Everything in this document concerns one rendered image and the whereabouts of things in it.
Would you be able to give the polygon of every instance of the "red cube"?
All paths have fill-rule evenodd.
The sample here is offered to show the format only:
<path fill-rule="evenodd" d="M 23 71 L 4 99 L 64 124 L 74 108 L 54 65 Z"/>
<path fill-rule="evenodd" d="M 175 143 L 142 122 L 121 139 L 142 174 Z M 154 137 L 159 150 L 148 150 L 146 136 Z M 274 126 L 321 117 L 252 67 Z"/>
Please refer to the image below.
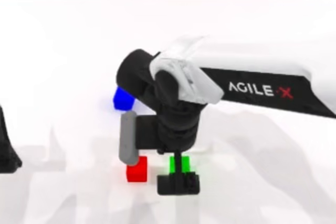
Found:
<path fill-rule="evenodd" d="M 128 182 L 147 182 L 147 157 L 140 156 L 136 165 L 128 165 L 126 176 Z"/>

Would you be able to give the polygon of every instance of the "green cube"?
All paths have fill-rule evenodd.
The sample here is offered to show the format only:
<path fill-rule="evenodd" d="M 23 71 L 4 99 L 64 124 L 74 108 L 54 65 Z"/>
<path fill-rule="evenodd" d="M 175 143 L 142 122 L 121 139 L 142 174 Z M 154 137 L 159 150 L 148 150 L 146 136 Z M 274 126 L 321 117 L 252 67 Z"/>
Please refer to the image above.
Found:
<path fill-rule="evenodd" d="M 170 173 L 175 173 L 175 160 L 174 157 L 170 157 Z M 188 156 L 182 157 L 182 172 L 188 173 L 190 172 L 190 159 Z"/>

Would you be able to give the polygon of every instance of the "white background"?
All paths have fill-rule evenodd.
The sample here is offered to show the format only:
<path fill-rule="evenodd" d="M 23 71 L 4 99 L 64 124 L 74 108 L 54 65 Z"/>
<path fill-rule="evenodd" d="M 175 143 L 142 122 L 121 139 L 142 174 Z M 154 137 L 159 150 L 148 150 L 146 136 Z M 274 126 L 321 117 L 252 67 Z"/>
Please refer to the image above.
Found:
<path fill-rule="evenodd" d="M 116 70 L 134 49 L 154 54 L 183 34 L 336 42 L 335 17 L 336 0 L 0 0 L 0 102 L 24 160 L 0 177 L 0 222 L 335 223 L 336 121 L 210 106 L 190 153 L 201 194 L 176 199 L 157 196 L 154 179 L 126 182 L 112 104 Z M 24 148 L 48 148 L 50 139 L 58 156 Z M 56 170 L 38 172 L 48 159 Z M 167 159 L 150 155 L 150 176 Z"/>

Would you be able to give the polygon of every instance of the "red letter x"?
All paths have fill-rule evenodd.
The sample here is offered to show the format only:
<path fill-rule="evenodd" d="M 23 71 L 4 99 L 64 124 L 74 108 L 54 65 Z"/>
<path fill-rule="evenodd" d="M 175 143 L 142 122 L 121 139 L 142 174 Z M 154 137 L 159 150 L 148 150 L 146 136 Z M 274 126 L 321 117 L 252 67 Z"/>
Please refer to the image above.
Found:
<path fill-rule="evenodd" d="M 281 98 L 288 97 L 289 99 L 293 99 L 294 97 L 290 94 L 290 88 L 284 89 L 283 87 L 279 87 L 279 90 L 282 92 Z"/>

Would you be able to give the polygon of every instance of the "cube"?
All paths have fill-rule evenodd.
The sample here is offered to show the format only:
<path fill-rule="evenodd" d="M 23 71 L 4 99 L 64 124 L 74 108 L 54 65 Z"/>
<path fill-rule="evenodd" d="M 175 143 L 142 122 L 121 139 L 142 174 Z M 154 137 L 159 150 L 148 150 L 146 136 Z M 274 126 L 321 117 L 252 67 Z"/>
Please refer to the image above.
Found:
<path fill-rule="evenodd" d="M 146 156 L 140 156 L 139 161 L 134 166 L 127 166 L 126 176 L 128 182 L 147 182 L 148 162 Z"/>
<path fill-rule="evenodd" d="M 174 156 L 170 157 L 170 173 L 175 173 L 175 159 Z M 182 156 L 182 172 L 190 172 L 190 158 L 189 156 Z"/>
<path fill-rule="evenodd" d="M 116 110 L 130 111 L 133 108 L 135 98 L 121 88 L 117 88 L 114 94 L 113 104 Z"/>

